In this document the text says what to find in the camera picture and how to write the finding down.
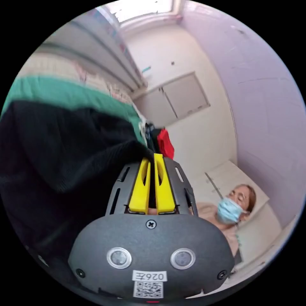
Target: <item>surgical mask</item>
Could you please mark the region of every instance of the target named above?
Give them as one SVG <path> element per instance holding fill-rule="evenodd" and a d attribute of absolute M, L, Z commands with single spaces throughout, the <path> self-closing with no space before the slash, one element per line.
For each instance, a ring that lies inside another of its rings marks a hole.
<path fill-rule="evenodd" d="M 218 219 L 224 224 L 236 224 L 242 213 L 246 213 L 237 203 L 223 198 L 218 204 Z"/>

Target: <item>label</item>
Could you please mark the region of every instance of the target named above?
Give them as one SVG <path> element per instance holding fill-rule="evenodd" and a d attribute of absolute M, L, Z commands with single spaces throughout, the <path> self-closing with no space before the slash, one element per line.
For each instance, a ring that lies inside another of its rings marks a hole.
<path fill-rule="evenodd" d="M 133 297 L 162 299 L 164 298 L 164 283 L 136 281 L 134 284 Z"/>
<path fill-rule="evenodd" d="M 167 281 L 167 271 L 133 270 L 132 281 L 164 282 Z"/>

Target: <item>yellow plastic part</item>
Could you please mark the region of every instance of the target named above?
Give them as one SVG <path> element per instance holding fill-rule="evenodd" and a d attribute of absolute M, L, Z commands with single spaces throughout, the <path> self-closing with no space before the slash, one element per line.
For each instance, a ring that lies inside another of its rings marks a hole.
<path fill-rule="evenodd" d="M 150 176 L 151 163 L 144 158 L 140 164 L 139 171 L 136 177 L 132 197 L 129 203 L 130 211 L 135 213 L 148 214 L 149 194 L 150 194 Z"/>
<path fill-rule="evenodd" d="M 154 154 L 155 169 L 155 199 L 157 213 L 172 212 L 175 209 L 175 202 L 172 196 L 170 181 L 168 178 L 164 158 L 162 154 Z"/>

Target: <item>woman's hair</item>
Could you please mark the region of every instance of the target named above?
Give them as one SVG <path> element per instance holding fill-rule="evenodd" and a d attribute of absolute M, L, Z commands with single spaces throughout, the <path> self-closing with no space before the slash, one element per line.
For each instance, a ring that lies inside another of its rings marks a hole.
<path fill-rule="evenodd" d="M 256 192 L 255 192 L 254 188 L 252 186 L 250 186 L 250 185 L 241 184 L 241 185 L 239 185 L 237 187 L 240 187 L 240 186 L 245 186 L 245 187 L 247 187 L 249 189 L 250 195 L 249 195 L 249 206 L 247 208 L 247 211 L 249 213 L 251 213 L 253 208 L 254 208 L 254 206 L 255 206 L 255 203 L 256 203 Z"/>

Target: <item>red fabric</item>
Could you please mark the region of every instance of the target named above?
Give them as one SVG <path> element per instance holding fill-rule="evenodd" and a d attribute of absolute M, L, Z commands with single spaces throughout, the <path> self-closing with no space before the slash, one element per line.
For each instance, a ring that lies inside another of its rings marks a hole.
<path fill-rule="evenodd" d="M 174 158 L 174 148 L 171 144 L 168 131 L 163 129 L 157 136 L 159 150 L 164 157 Z"/>

